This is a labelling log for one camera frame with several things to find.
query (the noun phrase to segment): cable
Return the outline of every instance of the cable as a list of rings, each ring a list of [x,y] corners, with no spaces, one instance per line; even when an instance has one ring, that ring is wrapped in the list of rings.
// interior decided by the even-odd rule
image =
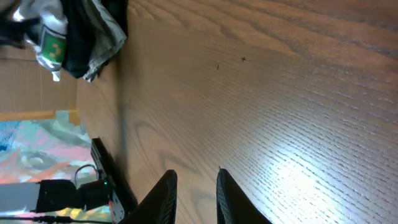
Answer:
[[[79,169],[77,169],[76,172],[75,172],[75,186],[76,186],[76,188],[77,188],[77,181],[76,181],[77,173],[78,173],[79,171],[81,171],[83,168],[86,168],[86,167],[92,167],[92,168],[95,170],[96,177],[97,177],[97,179],[98,179],[98,175],[99,175],[99,174],[98,174],[98,170],[97,170],[97,168],[96,168],[93,164],[87,164],[87,165],[81,166],[81,167],[79,167]]]
[[[44,222],[44,223],[93,223],[93,224],[112,224],[111,222],[102,221],[91,221],[91,220],[74,220],[70,217],[0,217],[0,220],[30,220],[33,222]]]

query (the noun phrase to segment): table top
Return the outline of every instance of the table top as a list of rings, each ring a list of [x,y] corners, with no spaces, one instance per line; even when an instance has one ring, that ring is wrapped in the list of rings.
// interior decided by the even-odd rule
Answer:
[[[140,202],[178,175],[176,223],[216,222],[228,169],[273,223],[398,219],[398,15],[383,1],[138,0],[78,110]]]

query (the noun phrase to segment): gray cloth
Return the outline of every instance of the gray cloth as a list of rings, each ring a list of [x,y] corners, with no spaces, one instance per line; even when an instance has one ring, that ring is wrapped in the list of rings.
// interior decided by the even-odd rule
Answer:
[[[98,0],[83,0],[83,5],[96,35],[96,43],[88,64],[90,69],[83,76],[84,80],[92,82],[98,70],[120,50],[127,37]]]

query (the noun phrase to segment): pile of clothes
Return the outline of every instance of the pile of clothes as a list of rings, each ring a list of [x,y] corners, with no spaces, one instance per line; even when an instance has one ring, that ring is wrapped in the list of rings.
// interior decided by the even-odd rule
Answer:
[[[63,68],[92,82],[127,39],[127,0],[21,0],[0,12],[0,45],[23,48],[59,81]]]

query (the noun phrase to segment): wooden table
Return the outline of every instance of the wooden table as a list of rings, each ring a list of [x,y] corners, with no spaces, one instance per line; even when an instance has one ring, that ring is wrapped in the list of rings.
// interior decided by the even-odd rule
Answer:
[[[397,1],[137,0],[78,109],[140,202],[216,223],[218,168],[273,223],[398,220]]]

